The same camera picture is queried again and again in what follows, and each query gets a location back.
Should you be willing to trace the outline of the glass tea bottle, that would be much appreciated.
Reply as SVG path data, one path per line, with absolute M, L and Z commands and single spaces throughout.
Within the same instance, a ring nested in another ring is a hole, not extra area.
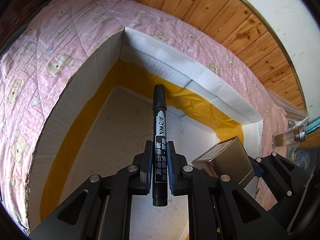
M 284 133 L 276 134 L 272 137 L 272 145 L 277 147 L 290 146 L 306 141 L 304 126 L 297 126 Z

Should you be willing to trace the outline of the white cardboard box yellow tape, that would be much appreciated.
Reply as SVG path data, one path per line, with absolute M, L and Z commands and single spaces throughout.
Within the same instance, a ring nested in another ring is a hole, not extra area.
M 62 84 L 31 168 L 31 228 L 90 175 L 115 174 L 143 152 L 158 83 L 166 87 L 167 137 L 188 162 L 228 138 L 217 116 L 240 128 L 248 155 L 261 156 L 263 119 L 234 88 L 173 46 L 124 28 Z

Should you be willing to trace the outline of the black marker pen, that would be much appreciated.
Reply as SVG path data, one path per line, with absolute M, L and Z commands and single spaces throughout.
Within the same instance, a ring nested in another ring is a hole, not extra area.
M 153 171 L 152 201 L 156 207 L 168 204 L 168 154 L 165 87 L 155 85 L 153 91 Z

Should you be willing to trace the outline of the gold metal tin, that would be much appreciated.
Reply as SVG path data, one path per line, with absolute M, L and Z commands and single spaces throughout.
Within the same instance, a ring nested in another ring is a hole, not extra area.
M 228 175 L 242 187 L 254 177 L 253 166 L 238 137 L 215 144 L 194 159 L 192 165 L 212 177 Z

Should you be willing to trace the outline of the pink bear quilt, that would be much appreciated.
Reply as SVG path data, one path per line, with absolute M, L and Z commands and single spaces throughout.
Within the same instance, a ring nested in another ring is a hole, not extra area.
M 231 51 L 178 18 L 131 0 L 53 0 L 1 58 L 1 193 L 29 231 L 28 197 L 36 145 L 50 111 L 83 63 L 111 35 L 131 28 L 185 53 L 234 88 L 262 117 L 261 154 L 287 129 L 285 112 Z M 243 133 L 217 116 L 228 138 Z

